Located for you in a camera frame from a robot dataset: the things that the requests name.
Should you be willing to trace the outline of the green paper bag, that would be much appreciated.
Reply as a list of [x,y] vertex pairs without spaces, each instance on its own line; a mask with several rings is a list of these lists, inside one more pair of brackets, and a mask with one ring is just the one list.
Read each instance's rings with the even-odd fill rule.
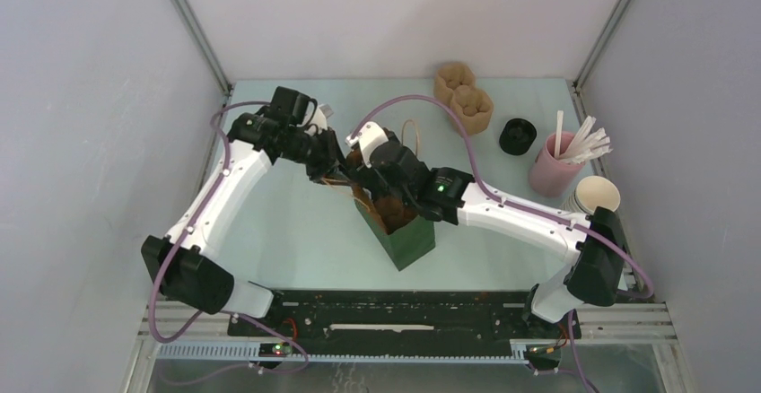
[[368,192],[362,191],[353,184],[348,176],[347,156],[345,157],[345,162],[345,177],[343,179],[323,179],[320,183],[333,189],[339,187],[350,189],[346,195],[353,199],[356,209],[370,227],[380,245],[385,249],[397,270],[404,270],[435,248],[433,222],[424,219],[419,214],[405,227],[396,230],[392,234],[387,234],[373,203],[376,199],[371,199],[371,195]]

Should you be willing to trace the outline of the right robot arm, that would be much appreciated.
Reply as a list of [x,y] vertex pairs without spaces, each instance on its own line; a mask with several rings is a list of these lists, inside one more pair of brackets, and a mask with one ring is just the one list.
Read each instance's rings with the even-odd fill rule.
[[574,213],[503,193],[453,168],[428,168],[399,142],[347,157],[354,184],[383,202],[432,222],[477,227],[526,241],[557,256],[563,267],[534,287],[521,316],[525,331],[547,336],[583,304],[610,307],[622,294],[625,237],[616,213],[599,207]]

